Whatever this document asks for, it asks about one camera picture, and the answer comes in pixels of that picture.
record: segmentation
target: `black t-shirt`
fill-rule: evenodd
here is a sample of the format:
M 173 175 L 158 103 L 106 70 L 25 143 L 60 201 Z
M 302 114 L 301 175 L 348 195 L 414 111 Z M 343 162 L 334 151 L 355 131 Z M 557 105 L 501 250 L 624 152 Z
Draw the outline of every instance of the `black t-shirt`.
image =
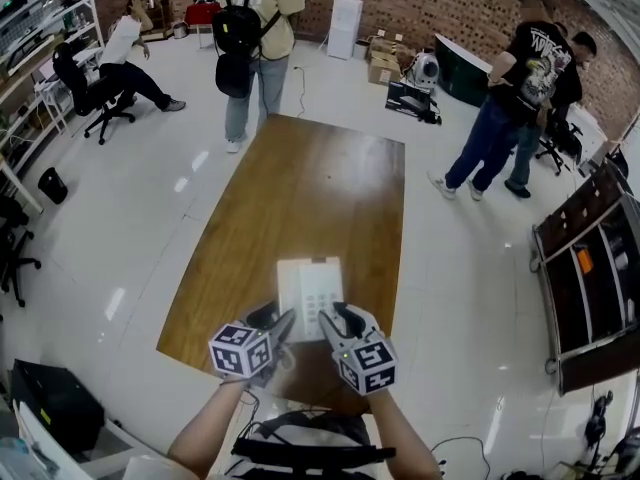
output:
M 571 48 L 552 23 L 519 25 L 506 51 L 516 58 L 504 76 L 513 87 L 499 85 L 490 92 L 516 123 L 533 123 L 542 103 L 551 97 L 563 105 L 582 97 L 579 87 L 579 97 L 568 101 L 578 95 L 575 81 L 579 84 L 580 79 Z

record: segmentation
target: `brick wall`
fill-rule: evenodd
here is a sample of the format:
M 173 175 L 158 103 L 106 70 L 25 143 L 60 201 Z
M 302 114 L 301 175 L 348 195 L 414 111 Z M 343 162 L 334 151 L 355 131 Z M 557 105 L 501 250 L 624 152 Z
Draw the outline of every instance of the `brick wall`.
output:
M 176 18 L 191 0 L 171 0 Z M 126 0 L 97 0 L 103 30 L 122 12 Z M 517 25 L 516 0 L 364 0 L 360 33 L 378 28 L 401 32 L 414 47 L 433 46 L 433 34 L 443 34 L 491 62 L 509 42 Z M 580 0 L 557 0 L 558 19 L 570 33 L 587 30 L 599 55 L 582 75 L 583 104 L 610 138 L 625 130 L 640 107 L 640 68 L 606 23 Z M 313 0 L 300 20 L 300 32 L 322 40 L 329 29 L 333 0 Z

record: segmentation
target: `white shirt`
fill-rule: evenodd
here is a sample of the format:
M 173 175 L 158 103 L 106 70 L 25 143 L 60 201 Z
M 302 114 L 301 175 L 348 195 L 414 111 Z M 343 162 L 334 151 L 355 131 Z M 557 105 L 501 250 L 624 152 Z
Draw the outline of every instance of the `white shirt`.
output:
M 297 427 L 293 425 L 284 425 L 277 431 L 278 435 L 290 443 L 302 446 L 358 446 L 346 436 L 328 432 L 326 430 L 311 429 Z M 260 434 L 253 434 L 251 439 L 267 441 L 270 443 L 279 443 L 275 437 L 270 436 L 264 439 Z M 247 460 L 239 460 L 237 457 L 231 457 L 230 465 L 227 466 L 227 474 L 213 475 L 208 480 L 222 480 L 227 478 L 237 478 L 245 474 L 247 471 L 255 467 L 254 464 Z M 260 466 L 261 469 L 268 471 L 283 471 L 283 468 L 275 466 Z M 349 470 L 350 472 L 359 472 L 368 475 L 369 478 L 376 478 L 375 465 L 362 466 L 358 469 Z M 129 461 L 127 470 L 125 471 L 123 480 L 197 480 L 198 477 L 191 471 L 183 468 L 179 464 L 163 458 L 156 457 L 135 457 Z
M 133 43 L 140 37 L 142 23 L 134 20 L 131 16 L 123 16 L 118 21 L 115 30 L 111 34 L 104 53 L 100 59 L 100 65 L 103 64 L 124 64 L 127 55 L 131 51 Z

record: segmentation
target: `white tile floor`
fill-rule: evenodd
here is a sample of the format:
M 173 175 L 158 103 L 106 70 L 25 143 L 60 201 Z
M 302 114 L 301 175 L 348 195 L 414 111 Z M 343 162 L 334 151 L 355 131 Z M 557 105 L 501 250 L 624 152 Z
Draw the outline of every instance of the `white tile floor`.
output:
M 45 202 L 44 215 L 34 219 L 30 251 L 43 268 L 24 272 L 26 309 L 3 298 L 0 333 L 5 369 L 16 357 L 70 368 L 110 417 L 164 451 L 218 382 L 156 352 L 156 342 L 241 155 L 224 152 L 225 98 L 214 83 L 214 50 L 199 50 L 195 37 L 150 47 L 148 62 L 140 52 L 133 60 L 187 100 L 187 109 L 162 114 L 141 98 L 133 109 L 138 121 L 111 126 L 105 146 L 77 134 L 47 148 L 27 186 L 34 188 L 54 165 L 71 193 L 60 207 Z M 573 192 L 576 180 L 567 173 L 556 178 L 547 163 L 533 162 L 533 198 L 518 201 L 502 186 L 509 164 L 482 203 L 466 190 L 447 202 L 426 173 L 450 165 L 476 108 L 440 91 L 443 126 L 418 123 L 383 109 L 386 88 L 367 83 L 364 62 L 330 59 L 299 43 L 283 99 L 288 115 L 301 111 L 303 73 L 295 66 L 305 70 L 304 118 L 406 144 L 392 336 L 402 375 L 394 392 L 420 435 L 431 446 L 450 437 L 481 438 L 492 477 L 516 467 L 541 471 L 541 444 L 547 468 L 577 458 L 591 390 L 560 399 L 544 373 L 546 323 L 527 244 L 531 225 Z M 626 428 L 632 385 L 629 375 L 595 387 L 596 396 L 615 393 L 604 449 Z M 265 398 L 259 416 L 283 410 L 286 404 Z M 236 433 L 249 412 L 240 406 Z M 449 460 L 447 477 L 484 478 L 477 443 L 447 443 L 436 455 Z

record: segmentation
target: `backpack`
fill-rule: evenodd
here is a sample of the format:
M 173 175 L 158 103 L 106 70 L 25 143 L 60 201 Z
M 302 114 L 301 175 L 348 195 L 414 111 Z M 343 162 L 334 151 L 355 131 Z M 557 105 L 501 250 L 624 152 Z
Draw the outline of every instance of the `backpack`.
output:
M 216 85 L 227 96 L 246 98 L 251 92 L 252 53 L 257 48 L 258 58 L 262 55 L 262 38 L 282 15 L 277 11 L 261 28 L 260 16 L 249 7 L 249 0 L 243 5 L 232 2 L 227 0 L 227 6 L 214 14 L 212 21 L 216 48 L 225 52 L 218 59 Z

